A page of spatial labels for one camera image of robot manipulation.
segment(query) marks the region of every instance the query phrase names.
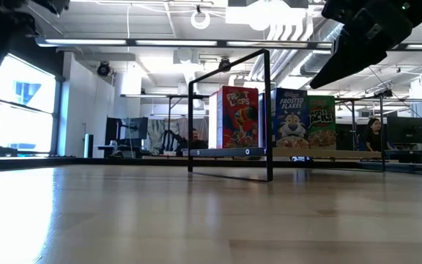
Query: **ceiling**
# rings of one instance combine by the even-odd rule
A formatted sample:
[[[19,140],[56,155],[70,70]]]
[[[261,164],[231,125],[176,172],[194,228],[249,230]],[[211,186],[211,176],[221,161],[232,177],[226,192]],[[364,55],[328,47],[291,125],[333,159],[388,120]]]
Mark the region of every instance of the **ceiling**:
[[[209,39],[209,40],[263,40],[269,30],[264,32],[253,30],[245,24],[227,24],[225,16],[226,0],[215,1],[214,7],[203,6],[202,10],[215,13],[210,16],[210,25],[206,29],[196,29],[190,22],[194,6],[177,7],[165,5],[130,6],[114,4],[95,4],[94,2],[73,1],[70,9],[63,12],[58,18],[36,4],[30,4],[28,12],[32,12],[43,34],[49,38],[180,38],[180,39]],[[314,25],[319,24],[319,9],[315,9]],[[127,18],[129,18],[129,35],[127,33]],[[422,42],[422,24],[413,30],[407,39],[408,42]],[[173,52],[176,48],[126,48],[126,47],[88,47],[73,50],[82,59],[83,54],[103,53],[132,53],[144,66],[147,75],[143,78],[143,85],[147,89],[155,87],[176,87],[185,82],[184,75],[170,70],[173,61]],[[248,49],[195,49],[198,54],[209,55],[203,69],[196,76],[218,68],[221,57],[227,56],[231,61],[239,59],[252,52]],[[99,62],[87,61],[92,67]],[[207,79],[206,82],[226,84],[232,74],[246,75],[251,70],[254,60],[233,69],[232,73],[223,73]],[[128,62],[112,61],[111,66],[118,72],[127,71]],[[318,90],[319,93],[359,96],[369,88],[382,85],[382,81],[391,81],[393,91],[398,95],[408,93],[410,79],[417,78],[422,72],[422,52],[390,52],[388,58],[374,65],[371,69],[346,77],[340,81],[328,84]]]

